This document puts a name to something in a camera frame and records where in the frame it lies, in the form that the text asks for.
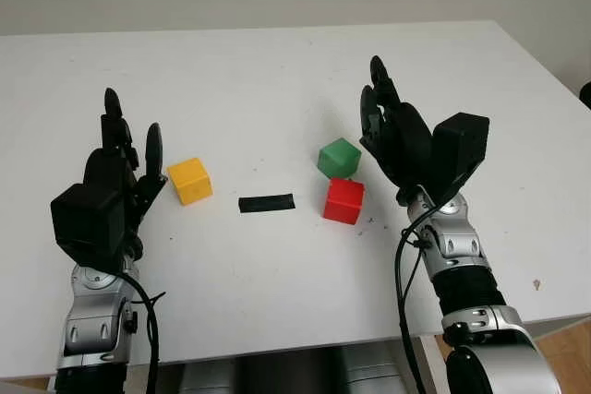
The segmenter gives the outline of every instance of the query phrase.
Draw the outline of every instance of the black cable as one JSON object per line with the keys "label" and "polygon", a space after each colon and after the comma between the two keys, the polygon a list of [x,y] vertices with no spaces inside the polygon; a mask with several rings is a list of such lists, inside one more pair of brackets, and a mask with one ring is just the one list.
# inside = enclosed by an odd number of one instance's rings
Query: black cable
{"label": "black cable", "polygon": [[416,270],[418,269],[418,264],[421,261],[421,255],[422,255],[422,251],[419,249],[418,254],[416,255],[415,265],[413,266],[413,271],[410,273],[410,277],[408,278],[408,283],[406,284],[406,288],[404,289],[404,294],[403,294],[403,302],[404,303],[406,303],[406,296],[408,295],[408,291],[410,290],[410,285],[413,283],[413,279],[415,278]]}
{"label": "black cable", "polygon": [[[150,298],[150,303],[152,306],[154,306],[156,304],[156,302],[158,302],[160,300],[161,297],[166,295],[166,291],[162,291],[159,294],[154,295],[153,297]],[[132,304],[145,304],[143,300],[132,300],[131,301]],[[151,337],[151,323],[150,323],[150,319],[147,318],[146,319],[146,332],[148,333],[148,341],[150,342],[151,345],[151,341],[152,341],[152,337]]]}
{"label": "black cable", "polygon": [[[156,313],[154,311],[154,304],[152,299],[148,297],[144,289],[141,287],[138,281],[133,277],[129,276],[124,272],[120,272],[116,275],[118,278],[129,283],[139,294],[139,298],[146,305],[148,311],[148,340],[150,341],[151,355],[150,355],[150,369],[148,370],[148,386],[146,392],[148,394],[155,394],[156,392],[156,381],[158,379],[158,321],[156,320]],[[156,300],[162,297],[163,294],[159,294],[154,297]]]}
{"label": "black cable", "polygon": [[398,246],[396,247],[396,253],[394,255],[394,279],[396,283],[396,302],[398,304],[398,315],[400,318],[400,331],[403,339],[403,346],[404,346],[404,354],[406,354],[406,360],[408,361],[408,365],[410,366],[411,372],[413,373],[413,378],[415,379],[416,389],[418,390],[419,394],[425,394],[425,386],[423,385],[423,380],[421,379],[420,372],[418,370],[418,364],[416,363],[416,356],[415,350],[413,349],[413,342],[410,338],[410,332],[408,330],[408,324],[406,323],[406,312],[404,311],[404,303],[406,298],[403,293],[403,284],[402,284],[402,276],[401,276],[401,261],[404,251],[404,246],[408,241],[408,237],[411,233],[416,233],[416,228],[418,228],[421,223],[423,223],[426,219],[431,217],[434,213],[440,210],[440,208],[445,205],[445,202],[440,203],[439,205],[427,210],[423,214],[421,214],[415,221],[413,221],[408,228],[402,230],[402,237],[400,242],[398,242]]}

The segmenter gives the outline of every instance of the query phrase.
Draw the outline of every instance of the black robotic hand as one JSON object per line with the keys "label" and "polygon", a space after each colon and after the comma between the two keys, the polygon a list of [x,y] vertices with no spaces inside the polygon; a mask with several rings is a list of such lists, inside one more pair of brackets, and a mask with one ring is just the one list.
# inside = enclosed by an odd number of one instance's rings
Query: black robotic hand
{"label": "black robotic hand", "polygon": [[103,147],[86,162],[84,180],[51,204],[55,240],[79,265],[116,274],[123,256],[141,258],[138,228],[166,183],[161,174],[163,147],[158,124],[148,130],[146,175],[136,180],[138,154],[117,94],[104,93]]}
{"label": "black robotic hand", "polygon": [[484,160],[488,118],[458,113],[431,135],[416,108],[400,101],[379,57],[369,69],[373,88],[361,93],[360,143],[400,188],[400,205],[408,205],[420,188],[433,204],[449,200]]}

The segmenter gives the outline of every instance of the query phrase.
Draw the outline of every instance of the white table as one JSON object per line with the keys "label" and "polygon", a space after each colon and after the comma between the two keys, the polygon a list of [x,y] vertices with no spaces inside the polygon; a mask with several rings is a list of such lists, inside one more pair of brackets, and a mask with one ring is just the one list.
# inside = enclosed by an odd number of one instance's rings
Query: white table
{"label": "white table", "polygon": [[[320,216],[318,150],[358,145],[373,54],[431,127],[491,119],[464,195],[508,303],[525,321],[590,312],[591,112],[495,23],[2,37],[0,376],[54,371],[73,263],[49,202],[100,144],[107,86],[140,150],[158,121],[164,164],[200,157],[214,187],[182,207],[168,185],[140,228],[141,281],[167,291],[162,362],[398,336],[392,246],[407,220],[366,152],[357,226]],[[240,196],[289,192],[295,210],[238,211]],[[407,311],[413,332],[440,330],[422,266]],[[133,363],[149,358],[141,331]]]}

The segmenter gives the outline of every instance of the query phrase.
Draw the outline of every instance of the floor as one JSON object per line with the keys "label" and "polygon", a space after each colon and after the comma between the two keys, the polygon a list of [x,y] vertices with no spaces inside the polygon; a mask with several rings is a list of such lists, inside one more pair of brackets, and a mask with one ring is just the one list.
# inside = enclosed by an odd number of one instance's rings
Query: floor
{"label": "floor", "polygon": [[[438,340],[438,344],[440,345],[441,353],[443,354],[444,358],[447,357],[448,353],[450,352],[450,348],[443,342],[440,336],[438,336],[436,339]],[[586,320],[586,322],[579,323],[572,327],[542,337],[537,340],[537,345],[548,359],[549,364],[552,366],[552,369],[556,374],[556,377],[559,379],[562,388],[562,394],[580,394],[591,392],[591,320]],[[281,362],[276,358],[276,356],[280,355],[282,355]],[[249,358],[250,360],[245,362],[245,367],[249,366],[250,364],[254,364],[255,361],[253,359],[266,359],[266,364],[264,366],[273,368],[271,372],[276,374],[280,370],[280,367],[290,367],[290,360],[293,360],[296,357],[297,356],[295,353],[293,355],[291,353],[265,354]],[[319,366],[320,365],[315,364],[312,359],[312,361],[310,361],[310,365],[308,366],[309,373],[307,371],[307,376],[306,374],[285,374],[285,378],[295,378],[299,379],[300,381],[304,380],[306,382],[309,382],[311,379],[315,379],[321,380],[324,383],[329,383],[326,380],[326,377],[313,374],[315,373],[315,368],[318,368]],[[163,373],[168,374],[171,373],[171,371],[174,372],[173,369],[173,367],[167,367]],[[138,376],[137,379],[141,384],[141,380],[145,378],[145,375],[141,372],[141,368],[134,368],[134,375]],[[272,385],[272,383],[276,383],[276,380],[272,382],[267,380],[267,382],[267,385],[269,385],[267,388],[270,388],[271,390],[277,388],[276,386]],[[47,379],[44,378],[19,380],[15,381],[14,383],[38,389],[46,389],[47,387]],[[143,391],[143,389],[140,387],[137,388],[139,388],[138,392]],[[160,392],[175,394],[176,390],[164,389]]]}

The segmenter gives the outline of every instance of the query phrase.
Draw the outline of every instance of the cube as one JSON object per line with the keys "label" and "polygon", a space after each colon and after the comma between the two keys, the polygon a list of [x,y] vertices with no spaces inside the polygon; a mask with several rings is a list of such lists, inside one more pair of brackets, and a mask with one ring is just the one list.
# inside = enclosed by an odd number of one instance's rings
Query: cube
{"label": "cube", "polygon": [[210,177],[199,159],[189,159],[177,165],[168,167],[176,193],[183,205],[211,196]]}
{"label": "cube", "polygon": [[322,217],[355,225],[363,204],[365,188],[359,182],[331,179]]}
{"label": "cube", "polygon": [[333,177],[346,179],[357,170],[360,158],[359,149],[344,138],[339,138],[320,150],[318,169],[330,179]]}

